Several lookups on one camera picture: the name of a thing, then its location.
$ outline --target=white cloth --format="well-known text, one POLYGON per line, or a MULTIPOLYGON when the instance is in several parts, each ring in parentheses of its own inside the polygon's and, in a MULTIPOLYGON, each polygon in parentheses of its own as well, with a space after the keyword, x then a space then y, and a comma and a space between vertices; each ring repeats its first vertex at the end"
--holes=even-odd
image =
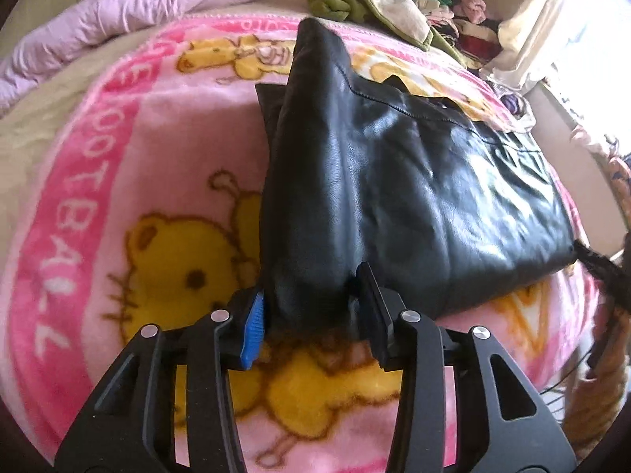
POLYGON ((525 0, 501 23, 502 53, 481 69, 481 76, 522 93, 541 80, 567 44, 569 0, 525 0))

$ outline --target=bear eye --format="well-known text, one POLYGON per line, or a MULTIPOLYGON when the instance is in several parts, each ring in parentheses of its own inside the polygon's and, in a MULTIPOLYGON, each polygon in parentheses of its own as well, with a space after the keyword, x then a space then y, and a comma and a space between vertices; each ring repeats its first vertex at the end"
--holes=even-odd
POLYGON ((191 270, 186 274, 186 287, 191 290, 199 290, 206 286, 206 274, 203 270, 191 270))

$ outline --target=silver screw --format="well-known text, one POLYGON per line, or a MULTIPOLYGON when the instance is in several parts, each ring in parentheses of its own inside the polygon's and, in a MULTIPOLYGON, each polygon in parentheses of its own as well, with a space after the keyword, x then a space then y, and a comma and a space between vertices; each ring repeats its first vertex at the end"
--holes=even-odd
POLYGON ((158 326, 153 324, 145 325, 140 330, 140 336, 142 336, 143 338, 153 338, 154 336, 156 336, 157 333, 158 326))
POLYGON ((488 330, 486 327, 478 325, 477 327, 473 328, 473 335, 481 340, 488 340, 491 337, 491 331, 488 330))
POLYGON ((225 322, 230 318, 230 314, 225 309, 216 309, 210 315, 213 322, 225 322))
POLYGON ((414 311, 414 309, 406 309, 401 313, 401 317, 410 324, 415 324, 416 322, 421 321, 421 315, 414 311))

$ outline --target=stitched seam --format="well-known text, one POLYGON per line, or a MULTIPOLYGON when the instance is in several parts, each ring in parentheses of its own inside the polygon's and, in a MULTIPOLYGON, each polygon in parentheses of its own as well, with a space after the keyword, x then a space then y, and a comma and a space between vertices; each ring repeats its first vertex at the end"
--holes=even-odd
POLYGON ((340 74, 342 74, 346 85, 348 86, 348 89, 355 94, 356 96, 362 96, 365 97, 366 99, 370 99, 371 101, 377 102, 377 103, 381 103, 384 105, 389 106, 390 108, 396 110, 397 112, 402 113, 403 115, 407 115, 408 117, 412 117, 414 119, 423 119, 425 121, 434 121, 434 122, 443 122, 443 123, 450 123, 450 124, 454 124, 456 126, 459 126, 465 130, 467 130, 468 132, 471 132, 473 135, 475 135, 476 137, 478 137, 482 142, 484 142, 487 145, 492 145, 494 146, 496 149, 499 149, 501 147, 508 147, 509 149, 512 149, 513 151, 516 151, 517 153, 538 153, 541 154, 541 150, 540 149, 518 149, 513 145, 510 145, 508 143, 502 143, 502 145, 497 145, 496 143, 493 142, 489 142, 488 140, 485 140, 482 136, 480 136, 480 134, 473 130, 472 128, 469 128, 467 126, 464 126, 462 124, 460 124, 459 122, 453 121, 452 119, 436 119, 436 118, 432 118, 432 117, 426 117, 426 116, 420 116, 420 115, 416 115, 416 114, 412 114, 410 112, 407 112, 405 110, 403 110, 402 108, 399 108, 398 106, 393 105, 392 103, 389 103, 387 101, 381 101, 380 99, 377 99, 376 97, 373 96, 368 96, 368 94, 364 94, 361 93, 360 91, 356 90, 350 80, 348 79, 348 77, 346 77, 346 73, 345 71, 336 63, 334 62, 333 65, 338 69, 338 71, 340 71, 340 74))

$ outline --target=triangular cutout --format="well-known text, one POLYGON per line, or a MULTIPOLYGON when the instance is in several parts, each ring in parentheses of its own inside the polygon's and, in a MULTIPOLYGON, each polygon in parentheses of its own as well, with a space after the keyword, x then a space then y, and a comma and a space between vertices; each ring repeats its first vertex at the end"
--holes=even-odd
POLYGON ((534 416, 537 407, 509 365, 497 354, 491 356, 500 411, 505 421, 534 416))
POLYGON ((131 354, 116 372, 103 394, 97 400, 94 411, 99 414, 123 416, 129 413, 134 388, 138 380, 140 358, 131 354))

